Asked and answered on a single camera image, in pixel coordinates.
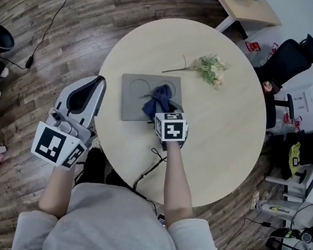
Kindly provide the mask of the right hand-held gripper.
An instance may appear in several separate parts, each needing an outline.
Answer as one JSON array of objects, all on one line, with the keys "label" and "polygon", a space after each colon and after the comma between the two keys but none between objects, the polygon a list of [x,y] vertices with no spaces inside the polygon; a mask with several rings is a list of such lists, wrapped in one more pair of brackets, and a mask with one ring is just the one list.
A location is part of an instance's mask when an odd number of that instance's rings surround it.
[{"label": "right hand-held gripper", "polygon": [[154,128],[163,150],[168,142],[177,142],[182,148],[188,136],[188,124],[184,113],[156,113]]}]

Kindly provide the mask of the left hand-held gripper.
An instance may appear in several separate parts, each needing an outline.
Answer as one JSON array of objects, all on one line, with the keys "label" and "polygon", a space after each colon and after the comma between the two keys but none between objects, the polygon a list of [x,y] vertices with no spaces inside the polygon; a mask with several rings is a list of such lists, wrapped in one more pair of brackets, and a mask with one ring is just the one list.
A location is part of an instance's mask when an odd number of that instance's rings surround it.
[{"label": "left hand-held gripper", "polygon": [[46,120],[36,129],[31,153],[63,169],[71,169],[96,138],[94,118],[106,92],[101,75],[82,78],[64,88]]}]

